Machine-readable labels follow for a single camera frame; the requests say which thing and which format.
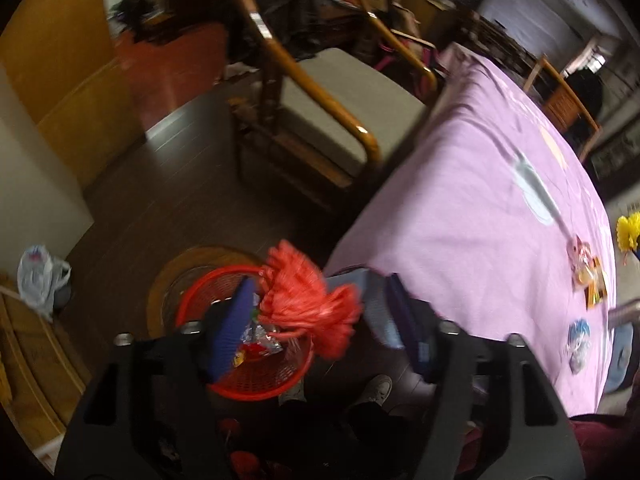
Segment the red mesh net trash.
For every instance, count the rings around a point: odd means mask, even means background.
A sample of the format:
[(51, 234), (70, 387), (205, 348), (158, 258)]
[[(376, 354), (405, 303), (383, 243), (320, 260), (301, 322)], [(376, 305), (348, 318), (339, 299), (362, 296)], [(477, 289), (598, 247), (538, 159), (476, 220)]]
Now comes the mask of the red mesh net trash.
[(320, 358), (344, 356), (362, 313), (355, 285), (330, 289), (318, 266), (286, 240), (270, 249), (259, 283), (257, 319), (274, 326), (276, 338), (307, 336)]

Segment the red plastic trash basket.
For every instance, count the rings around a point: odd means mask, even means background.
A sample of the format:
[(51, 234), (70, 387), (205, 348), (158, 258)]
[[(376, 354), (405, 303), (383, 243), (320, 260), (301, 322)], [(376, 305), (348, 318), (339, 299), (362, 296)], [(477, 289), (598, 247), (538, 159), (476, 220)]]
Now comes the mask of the red plastic trash basket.
[[(235, 353), (233, 366), (218, 382), (208, 376), (208, 311), (213, 304), (229, 299), (242, 278), (256, 282), (256, 294), (250, 325)], [(235, 401), (263, 401), (280, 396), (295, 386), (307, 373), (314, 359), (314, 345), (307, 336), (280, 340), (277, 329), (259, 323), (258, 307), (262, 300), (258, 266), (223, 266), (198, 278), (183, 293), (175, 314), (175, 326), (185, 328), (191, 322), (205, 326), (203, 364), (207, 389)]]

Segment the purple bed sheet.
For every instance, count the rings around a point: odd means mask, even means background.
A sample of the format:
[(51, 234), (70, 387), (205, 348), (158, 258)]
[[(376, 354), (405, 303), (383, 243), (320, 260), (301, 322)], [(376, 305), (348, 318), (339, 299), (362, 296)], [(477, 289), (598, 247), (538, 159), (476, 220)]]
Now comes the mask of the purple bed sheet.
[[(334, 274), (397, 273), (413, 297), (472, 335), (528, 342), (570, 415), (594, 412), (612, 358), (615, 250), (605, 206), (572, 148), (488, 58), (452, 44), (448, 77), (407, 159), (338, 242)], [(586, 309), (567, 244), (600, 259), (608, 298)], [(566, 351), (570, 324), (591, 330), (582, 371)]]

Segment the blue cartoon wrapper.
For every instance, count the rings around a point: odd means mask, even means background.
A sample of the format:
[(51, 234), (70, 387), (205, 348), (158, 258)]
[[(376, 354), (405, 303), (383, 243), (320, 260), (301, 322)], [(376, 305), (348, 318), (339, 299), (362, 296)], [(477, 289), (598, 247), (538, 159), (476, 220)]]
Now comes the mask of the blue cartoon wrapper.
[(591, 330), (585, 318), (570, 324), (567, 331), (566, 351), (568, 366), (573, 375), (579, 374), (585, 367), (590, 347)]

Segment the white plastic bag bin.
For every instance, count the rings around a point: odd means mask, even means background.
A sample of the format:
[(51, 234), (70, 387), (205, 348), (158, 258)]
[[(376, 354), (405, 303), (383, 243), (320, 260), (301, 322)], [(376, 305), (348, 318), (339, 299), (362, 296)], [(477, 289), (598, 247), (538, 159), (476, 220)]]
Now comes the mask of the white plastic bag bin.
[(27, 248), (17, 268), (17, 288), (21, 300), (49, 323), (72, 296), (70, 264), (51, 255), (46, 246)]

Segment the far wooden chair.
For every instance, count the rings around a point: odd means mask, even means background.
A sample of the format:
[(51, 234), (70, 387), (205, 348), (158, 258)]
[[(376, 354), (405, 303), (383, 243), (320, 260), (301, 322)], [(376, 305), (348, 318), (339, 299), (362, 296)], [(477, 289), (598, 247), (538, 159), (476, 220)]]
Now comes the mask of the far wooden chair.
[(585, 107), (576, 92), (570, 88), (565, 78), (552, 66), (544, 54), (538, 58), (525, 79), (522, 85), (523, 92), (529, 94), (533, 89), (536, 79), (545, 70), (558, 84), (556, 89), (551, 93), (551, 96), (544, 101), (541, 107), (549, 119), (549, 122), (555, 126), (555, 129), (558, 130), (559, 133), (567, 133), (568, 129), (574, 125), (578, 119), (583, 119), (588, 124), (590, 131), (589, 136), (587, 136), (587, 139), (577, 152), (578, 159), (584, 164), (594, 148), (594, 144), (600, 139), (602, 127), (594, 120), (588, 108)]

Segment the wooden door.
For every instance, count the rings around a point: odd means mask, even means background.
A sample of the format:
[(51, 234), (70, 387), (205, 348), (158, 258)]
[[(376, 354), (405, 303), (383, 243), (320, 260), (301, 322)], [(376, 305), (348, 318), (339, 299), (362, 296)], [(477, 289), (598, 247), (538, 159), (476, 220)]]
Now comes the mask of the wooden door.
[(2, 32), (1, 62), (39, 133), (82, 188), (143, 138), (103, 0), (22, 0)]

